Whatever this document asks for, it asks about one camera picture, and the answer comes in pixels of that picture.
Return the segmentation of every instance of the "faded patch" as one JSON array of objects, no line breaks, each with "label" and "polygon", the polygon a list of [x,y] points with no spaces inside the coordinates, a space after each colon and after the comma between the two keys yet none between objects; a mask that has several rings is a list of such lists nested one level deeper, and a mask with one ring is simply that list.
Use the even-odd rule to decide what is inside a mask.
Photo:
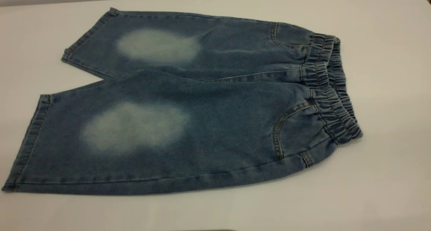
[{"label": "faded patch", "polygon": [[185,63],[194,59],[200,44],[194,37],[185,37],[164,30],[135,30],[117,41],[118,51],[131,59],[155,65]]},{"label": "faded patch", "polygon": [[177,141],[188,116],[172,105],[123,102],[90,120],[83,140],[95,150],[125,152],[137,147],[160,147]]}]

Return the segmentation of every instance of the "elastic waistband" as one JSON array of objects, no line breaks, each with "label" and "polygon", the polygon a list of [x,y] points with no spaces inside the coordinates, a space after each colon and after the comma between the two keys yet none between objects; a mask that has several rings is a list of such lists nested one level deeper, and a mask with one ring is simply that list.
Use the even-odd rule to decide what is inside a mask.
[{"label": "elastic waistband", "polygon": [[346,91],[340,40],[335,36],[313,34],[301,73],[301,80],[311,89],[314,106],[331,137],[338,144],[362,137]]}]

